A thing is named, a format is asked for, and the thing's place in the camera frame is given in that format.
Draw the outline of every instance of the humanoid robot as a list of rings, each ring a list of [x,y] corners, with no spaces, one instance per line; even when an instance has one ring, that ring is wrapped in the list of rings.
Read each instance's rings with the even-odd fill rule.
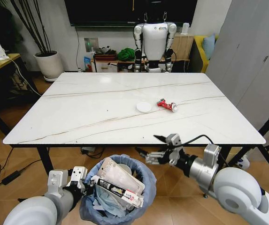
[[[171,49],[176,33],[176,24],[166,22],[167,12],[165,1],[147,1],[144,23],[138,24],[133,29],[133,36],[137,49],[135,50],[134,72],[140,72],[142,51],[149,61],[147,72],[160,73],[159,60],[164,56],[166,71],[171,72]]]

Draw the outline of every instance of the blue cushion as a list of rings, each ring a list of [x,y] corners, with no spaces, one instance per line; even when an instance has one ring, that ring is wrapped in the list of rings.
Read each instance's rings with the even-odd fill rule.
[[[206,59],[209,60],[215,48],[215,34],[203,39],[202,48],[205,51]]]

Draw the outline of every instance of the potted plant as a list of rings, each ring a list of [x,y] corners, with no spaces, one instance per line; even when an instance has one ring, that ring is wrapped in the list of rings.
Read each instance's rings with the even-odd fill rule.
[[[49,82],[55,81],[63,72],[63,66],[59,53],[51,50],[49,38],[41,19],[38,0],[33,0],[31,5],[28,0],[10,1],[39,49],[39,52],[34,54],[34,58],[44,79]]]

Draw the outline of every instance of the yellow chair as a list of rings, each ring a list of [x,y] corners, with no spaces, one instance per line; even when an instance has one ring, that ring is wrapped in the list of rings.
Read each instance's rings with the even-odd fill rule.
[[[206,59],[205,52],[202,48],[203,39],[207,36],[194,36],[194,41],[190,53],[190,64],[188,66],[188,72],[190,73],[205,73],[209,60]]]

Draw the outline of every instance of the white flower pot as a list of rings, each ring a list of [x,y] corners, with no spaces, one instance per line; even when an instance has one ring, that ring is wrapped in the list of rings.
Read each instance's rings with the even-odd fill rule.
[[[49,82],[53,82],[63,73],[63,65],[60,59],[60,55],[56,51],[51,56],[39,56],[41,53],[34,54],[41,73],[44,75],[44,79]]]

